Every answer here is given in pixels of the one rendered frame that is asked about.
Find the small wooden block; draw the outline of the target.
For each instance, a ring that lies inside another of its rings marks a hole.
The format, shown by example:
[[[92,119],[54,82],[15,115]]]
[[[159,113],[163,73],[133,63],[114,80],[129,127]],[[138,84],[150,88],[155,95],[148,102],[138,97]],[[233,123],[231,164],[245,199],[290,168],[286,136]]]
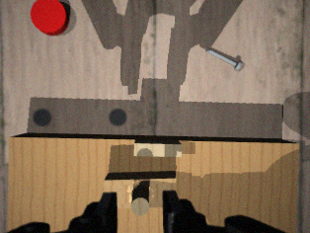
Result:
[[[173,171],[108,173],[104,179],[105,193],[117,194],[117,208],[131,208],[132,192],[138,185],[148,189],[149,207],[163,207],[163,191],[177,191]]]

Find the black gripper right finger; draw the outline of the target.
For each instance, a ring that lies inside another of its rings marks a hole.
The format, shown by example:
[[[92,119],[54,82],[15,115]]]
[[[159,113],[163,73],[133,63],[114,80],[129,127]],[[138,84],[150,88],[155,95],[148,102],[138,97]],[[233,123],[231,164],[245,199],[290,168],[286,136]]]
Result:
[[[286,233],[245,215],[226,217],[224,227],[209,225],[205,215],[195,212],[191,201],[179,199],[176,191],[163,191],[163,231],[164,233]]]

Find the grey metal bolt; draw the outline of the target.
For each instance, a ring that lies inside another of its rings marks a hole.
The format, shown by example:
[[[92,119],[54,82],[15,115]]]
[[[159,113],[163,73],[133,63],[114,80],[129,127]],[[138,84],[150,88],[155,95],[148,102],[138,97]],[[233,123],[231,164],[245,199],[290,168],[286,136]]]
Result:
[[[220,59],[222,59],[222,60],[224,60],[224,61],[226,61],[226,62],[228,62],[228,63],[230,63],[230,64],[232,64],[232,65],[234,65],[236,71],[239,70],[239,68],[241,67],[242,62],[243,62],[243,61],[239,60],[237,63],[236,61],[234,61],[234,60],[232,60],[232,59],[230,59],[230,58],[228,58],[228,57],[226,57],[226,56],[224,56],[224,55],[222,55],[222,54],[220,54],[220,53],[218,53],[212,49],[209,51],[209,53],[220,58]]]

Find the light wooden bench board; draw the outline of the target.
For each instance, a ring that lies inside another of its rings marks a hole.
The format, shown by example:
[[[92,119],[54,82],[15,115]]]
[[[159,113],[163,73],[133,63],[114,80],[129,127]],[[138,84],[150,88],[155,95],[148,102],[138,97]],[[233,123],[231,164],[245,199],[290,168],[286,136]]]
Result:
[[[67,230],[108,173],[173,171],[209,225],[245,215],[296,233],[299,143],[279,138],[23,133],[9,137],[8,230]]]

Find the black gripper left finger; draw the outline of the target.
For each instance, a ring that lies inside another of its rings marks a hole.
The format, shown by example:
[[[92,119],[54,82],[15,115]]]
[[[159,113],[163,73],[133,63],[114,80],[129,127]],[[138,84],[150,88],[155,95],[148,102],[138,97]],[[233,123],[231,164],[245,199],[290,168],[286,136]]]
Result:
[[[7,233],[50,233],[50,225],[30,222]],[[82,215],[70,220],[67,230],[53,233],[117,233],[116,192],[103,193],[100,201],[89,203]]]

